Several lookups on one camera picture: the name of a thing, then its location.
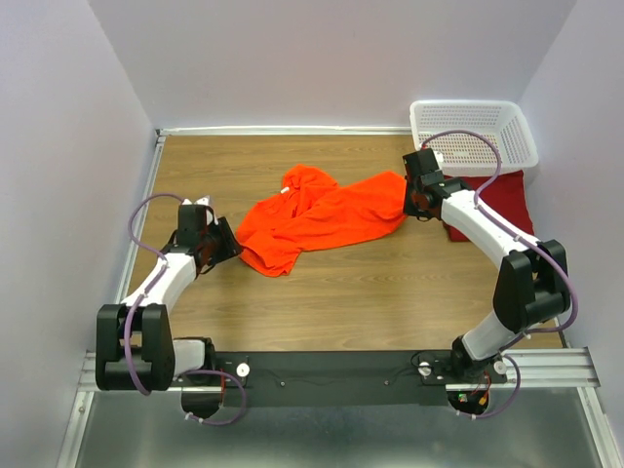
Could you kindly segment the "orange t shirt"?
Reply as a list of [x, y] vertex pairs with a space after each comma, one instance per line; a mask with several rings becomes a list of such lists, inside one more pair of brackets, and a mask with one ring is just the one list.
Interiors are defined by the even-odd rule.
[[241, 259], [267, 277], [292, 272], [302, 253], [377, 240], [396, 231], [403, 212], [404, 179], [386, 171], [341, 186], [326, 172], [297, 165], [282, 190], [256, 203], [236, 232]]

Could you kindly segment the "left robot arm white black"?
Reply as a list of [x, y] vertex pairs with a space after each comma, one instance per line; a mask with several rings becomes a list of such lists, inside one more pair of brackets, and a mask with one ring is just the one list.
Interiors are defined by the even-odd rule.
[[196, 385], [209, 383], [216, 371], [212, 342], [174, 339], [169, 315], [198, 277], [241, 252], [227, 219], [215, 216], [209, 199], [184, 201], [177, 228], [149, 275], [121, 302], [97, 312], [97, 387], [147, 395], [167, 390], [181, 374]]

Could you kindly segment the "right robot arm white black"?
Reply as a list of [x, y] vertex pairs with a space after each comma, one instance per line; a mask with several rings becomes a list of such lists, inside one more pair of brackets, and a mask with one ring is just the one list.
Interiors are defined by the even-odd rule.
[[450, 374], [468, 382], [505, 347], [573, 305], [566, 250], [519, 230], [459, 177], [444, 177], [435, 152], [421, 149], [403, 157], [406, 170], [404, 213], [438, 219], [459, 230], [498, 268], [492, 311], [459, 336], [448, 358]]

